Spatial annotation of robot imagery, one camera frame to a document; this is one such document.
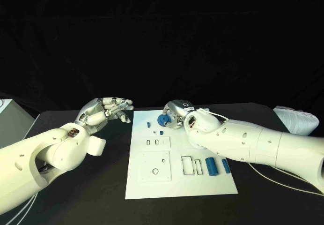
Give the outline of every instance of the small blue part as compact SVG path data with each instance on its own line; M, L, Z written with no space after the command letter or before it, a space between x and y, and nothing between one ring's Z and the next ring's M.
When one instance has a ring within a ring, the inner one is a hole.
M205 161L206 161L206 164L208 164L209 176L217 176L218 175L218 167L217 167L217 164L215 164L215 158L209 157L209 158L206 158Z
M172 122L172 118L169 115L160 115L159 118L158 118L158 122L159 124L165 127L165 122Z
M227 171L227 173L231 173L227 159L222 159L222 162L224 162L224 165L225 165L225 171Z

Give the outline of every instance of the black curtain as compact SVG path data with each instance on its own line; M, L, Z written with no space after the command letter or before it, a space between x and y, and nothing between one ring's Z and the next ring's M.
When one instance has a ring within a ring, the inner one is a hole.
M32 114L97 97L137 107L284 105L324 119L324 14L274 4L54 1L0 5L0 98Z

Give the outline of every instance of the white cable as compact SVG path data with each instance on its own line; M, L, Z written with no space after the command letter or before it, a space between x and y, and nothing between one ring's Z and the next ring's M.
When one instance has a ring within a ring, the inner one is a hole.
M39 193L37 193L37 195L35 195L35 198L34 198L34 201L32 201L31 207L29 207L29 209L28 209L28 211L26 211L26 213L25 213L25 215L24 215L24 217L22 217L22 219L21 219L19 223L22 222L24 218L26 217L26 215L28 215L28 213L29 213L29 210L31 210L31 208L32 208L32 206L34 206L34 202L35 202L35 200L37 200L38 194L39 194Z
M273 166L273 168L277 169L278 171L281 171L283 173L286 173L287 175L293 176L294 178L297 178L297 179L303 180L304 182L310 183L306 179L303 179L302 177L299 177L299 176L293 175L291 173L286 172L286 171L281 170L280 168L277 168L277 167L274 167L274 166Z
M257 171L257 173L258 173L266 179L268 179L270 181L273 181L274 183L277 183L277 184L283 185L284 187L291 188L291 189L294 189L294 190L297 190L297 191L303 191L303 192L306 192L306 193L310 193L310 194L314 194L314 195L324 196L324 195L320 194L320 193L316 193L316 192L312 192L312 191L306 191L306 190L300 190L300 189L297 189L297 188L294 188L294 187L290 187L290 186L281 184L280 182L277 182L277 181L274 181L271 178L268 178L268 177L257 170L257 168L255 168L251 164L250 164L250 166L251 166L253 169Z
M214 113L214 112L205 110L204 108L199 108L199 109L204 110L205 112L208 112L209 114L214 114L214 115L217 115L217 116L221 116L222 118L225 118L227 120L230 120L228 117L225 117L225 116L222 116L222 115L219 115L219 114L217 114L217 113Z
M21 213L22 213L22 211L24 211L24 210L26 209L26 207L29 206L31 201L37 198L37 195L38 195L38 194L35 194L35 195L32 196L32 198L31 198L29 202L26 203L25 207L22 208L22 210L19 211L19 213L16 214L16 216L14 217L14 219L6 223L6 225L9 225L9 224L12 223L12 221L18 218L18 216L19 216Z

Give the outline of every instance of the black table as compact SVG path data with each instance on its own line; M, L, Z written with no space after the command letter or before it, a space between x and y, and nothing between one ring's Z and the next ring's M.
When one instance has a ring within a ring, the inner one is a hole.
M231 119L289 131L264 105L205 105ZM139 108L137 110L163 108ZM28 137L75 120L78 111L41 114ZM87 155L81 166L67 172L39 192L24 225L195 225L310 224L324 218L324 198L270 182L244 162L228 160L238 195L212 195L126 200L132 124L110 121L97 133L107 139L103 156ZM270 166L258 170L281 183L316 191L314 187ZM6 224L22 206L0 216Z

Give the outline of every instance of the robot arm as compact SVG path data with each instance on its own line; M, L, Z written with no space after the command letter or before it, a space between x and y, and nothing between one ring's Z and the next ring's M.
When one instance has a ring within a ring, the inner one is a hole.
M209 149L227 158L271 165L303 177L324 193L324 138L294 135L254 123L218 118L191 102L169 102L172 122L165 126L185 126L189 142L198 149Z
M100 156L106 140L93 136L120 118L130 123L123 109L133 101L97 98L81 109L74 123L52 129L0 149L0 214L22 204L55 180L83 163L87 153ZM35 159L47 162L39 170Z

